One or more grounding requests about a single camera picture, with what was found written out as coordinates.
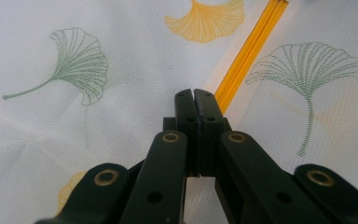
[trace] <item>green ginkgo leaf print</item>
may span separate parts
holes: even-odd
[[[92,105],[100,100],[107,81],[108,64],[98,39],[78,27],[56,31],[50,37],[55,40],[58,49],[57,66],[51,78],[28,91],[4,95],[3,99],[21,96],[51,81],[62,80],[83,92],[82,105]]]
[[[254,65],[245,83],[277,81],[304,96],[309,117],[306,135],[297,152],[302,157],[306,154],[314,118],[312,94],[323,84],[342,77],[358,78],[358,58],[342,49],[310,42],[277,48]]]

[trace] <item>black jointed arm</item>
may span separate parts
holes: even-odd
[[[314,164],[287,174],[248,134],[232,132],[207,91],[178,92],[144,161],[89,170],[62,211],[37,224],[183,223],[186,178],[215,177],[233,223],[358,223],[358,190]]]

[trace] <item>screw hole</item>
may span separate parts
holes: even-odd
[[[147,201],[150,203],[159,203],[162,201],[162,194],[158,191],[151,192],[147,195]]]
[[[116,170],[106,169],[102,170],[94,177],[94,183],[103,187],[115,183],[117,179],[118,172]]]
[[[333,177],[322,171],[309,170],[307,171],[307,177],[313,183],[323,187],[332,187],[335,185]]]
[[[164,140],[165,142],[176,142],[177,140],[179,140],[179,135],[177,135],[176,133],[166,133],[162,136],[162,140]]]
[[[293,201],[289,194],[283,192],[278,192],[276,197],[281,203],[291,203]]]
[[[242,143],[243,141],[245,141],[245,136],[243,136],[242,134],[239,134],[239,133],[231,133],[228,136],[228,139],[232,142]]]

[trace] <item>yellow ginkgo leaf print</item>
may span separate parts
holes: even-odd
[[[72,193],[72,190],[76,187],[76,185],[80,182],[83,176],[86,174],[87,171],[83,171],[77,173],[71,177],[69,183],[65,185],[58,194],[58,209],[57,215],[61,212],[63,207],[65,206],[66,202],[68,201],[69,196]]]
[[[219,36],[231,35],[243,22],[243,0],[231,0],[217,6],[192,1],[192,8],[181,19],[165,17],[168,27],[187,40],[206,43]]]

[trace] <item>metal grommet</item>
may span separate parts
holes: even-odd
[[[162,135],[162,140],[164,140],[165,142],[176,142],[177,140],[179,140],[179,135],[177,135],[176,133],[166,133]]]
[[[112,169],[102,170],[94,177],[94,183],[98,186],[108,186],[118,179],[118,172]]]
[[[318,170],[307,171],[307,177],[313,183],[324,187],[332,187],[336,183],[331,175]]]
[[[242,143],[245,141],[246,138],[240,133],[231,133],[228,135],[228,139],[231,142]]]

